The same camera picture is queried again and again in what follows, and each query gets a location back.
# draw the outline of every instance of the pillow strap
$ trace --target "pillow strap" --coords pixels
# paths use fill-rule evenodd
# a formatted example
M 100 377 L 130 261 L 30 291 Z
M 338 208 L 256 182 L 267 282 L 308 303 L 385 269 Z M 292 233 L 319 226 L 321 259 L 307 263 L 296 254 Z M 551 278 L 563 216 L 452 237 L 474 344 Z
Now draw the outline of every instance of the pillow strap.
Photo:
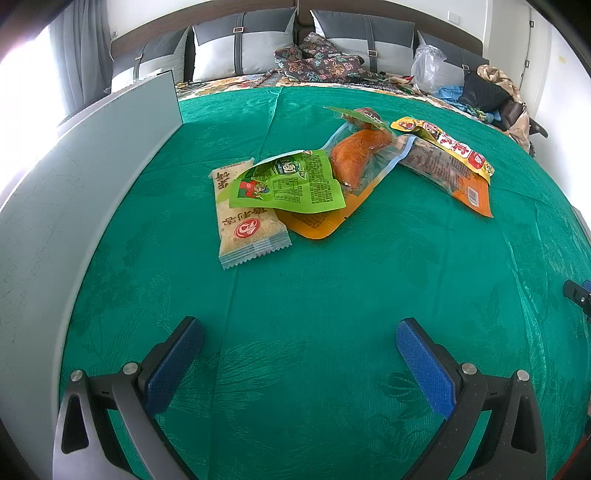
M 236 76 L 243 75 L 242 73 L 242 32 L 244 27 L 244 13 L 236 16 L 236 27 L 234 28 L 234 72 Z
M 464 70 L 464 77 L 470 73 L 470 67 L 468 66 L 468 59 L 466 58 L 466 52 L 463 48 L 460 48 L 460 55 L 462 56 L 462 70 Z
M 142 47 L 142 49 L 138 52 L 135 56 L 135 64 L 134 64 L 134 83 L 139 80 L 139 64 L 142 61 L 142 57 L 144 56 L 144 49 L 146 48 L 147 43 Z
M 378 52 L 375 50 L 374 30 L 371 27 L 371 20 L 367 15 L 361 15 L 361 18 L 363 18 L 363 24 L 365 26 L 365 37 L 368 39 L 369 69 L 370 71 L 377 73 Z

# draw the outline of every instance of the blue cloth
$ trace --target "blue cloth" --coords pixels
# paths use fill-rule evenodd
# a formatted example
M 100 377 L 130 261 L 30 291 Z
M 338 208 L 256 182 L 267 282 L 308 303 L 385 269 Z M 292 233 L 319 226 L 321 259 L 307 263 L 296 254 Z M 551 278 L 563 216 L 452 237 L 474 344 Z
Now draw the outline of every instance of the blue cloth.
M 448 85 L 446 87 L 441 87 L 433 94 L 433 96 L 465 112 L 466 105 L 458 102 L 458 99 L 462 96 L 463 92 L 463 85 Z
M 441 87 L 438 91 L 436 91 L 433 94 L 433 96 L 439 98 L 440 100 L 443 100 L 448 105 L 456 107 L 458 110 L 461 110 L 462 112 L 466 112 L 472 116 L 475 116 L 483 123 L 491 124 L 494 120 L 498 120 L 499 122 L 501 121 L 501 115 L 499 114 L 498 110 L 495 112 L 484 113 L 485 117 L 483 117 L 478 111 L 476 111 L 475 108 L 458 102 L 463 92 L 463 85 L 448 85 L 445 87 Z

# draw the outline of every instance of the clothing pile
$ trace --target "clothing pile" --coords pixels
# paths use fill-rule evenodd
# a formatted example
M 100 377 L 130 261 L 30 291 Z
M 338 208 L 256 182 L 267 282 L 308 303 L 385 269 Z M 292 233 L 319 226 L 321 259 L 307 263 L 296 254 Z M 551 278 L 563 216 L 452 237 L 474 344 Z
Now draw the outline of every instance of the clothing pile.
M 292 82 L 356 83 L 363 86 L 405 86 L 408 79 L 365 70 L 358 55 L 346 55 L 315 32 L 301 45 L 275 51 L 275 61 Z
M 464 85 L 441 87 L 433 96 L 494 125 L 531 152 L 527 106 L 521 101 L 519 87 L 502 70 L 481 65 L 466 74 Z

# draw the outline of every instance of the headboard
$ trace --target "headboard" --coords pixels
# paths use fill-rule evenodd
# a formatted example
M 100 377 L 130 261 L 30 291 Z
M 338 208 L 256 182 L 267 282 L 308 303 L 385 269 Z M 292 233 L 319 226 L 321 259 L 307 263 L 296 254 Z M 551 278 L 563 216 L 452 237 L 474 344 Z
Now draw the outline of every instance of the headboard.
M 310 10 L 376 15 L 377 17 L 414 22 L 415 46 L 418 45 L 417 30 L 421 30 L 477 55 L 482 55 L 482 42 L 468 32 L 444 20 L 388 0 L 297 0 L 297 19 L 300 25 L 298 40 L 302 40 L 310 31 L 314 30 L 314 20 Z
M 299 41 L 310 31 L 314 30 L 314 21 L 310 10 L 318 9 L 376 15 L 414 22 L 416 46 L 418 45 L 416 31 L 421 30 L 478 55 L 482 55 L 482 42 L 468 32 L 426 13 L 395 4 L 388 0 L 210 0 L 156 18 L 127 32 L 125 35 L 113 40 L 111 43 L 111 56 L 116 58 L 141 47 L 150 40 L 158 38 L 165 33 L 222 18 L 226 15 L 267 8 L 295 7 L 296 4 L 296 29 Z M 193 29 L 191 29 L 187 36 L 185 49 L 185 80 L 190 80 L 193 77 L 194 59 L 195 43 Z
M 116 58 L 131 50 L 146 44 L 159 36 L 191 25 L 208 22 L 226 15 L 240 12 L 254 12 L 267 8 L 295 7 L 296 0 L 210 0 L 201 4 L 192 5 L 163 17 L 156 18 L 138 28 L 121 35 L 111 42 L 111 56 Z M 187 35 L 185 49 L 184 77 L 186 80 L 193 78 L 195 67 L 195 43 L 193 29 Z

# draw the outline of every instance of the power outlet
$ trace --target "power outlet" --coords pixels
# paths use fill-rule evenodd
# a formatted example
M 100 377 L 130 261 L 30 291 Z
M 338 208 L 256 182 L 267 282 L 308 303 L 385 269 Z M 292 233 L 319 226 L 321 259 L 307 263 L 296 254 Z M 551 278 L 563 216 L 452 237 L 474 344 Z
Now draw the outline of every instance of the power outlet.
M 455 14 L 451 10 L 447 13 L 447 19 L 453 24 L 456 24 L 456 25 L 460 24 L 460 15 Z

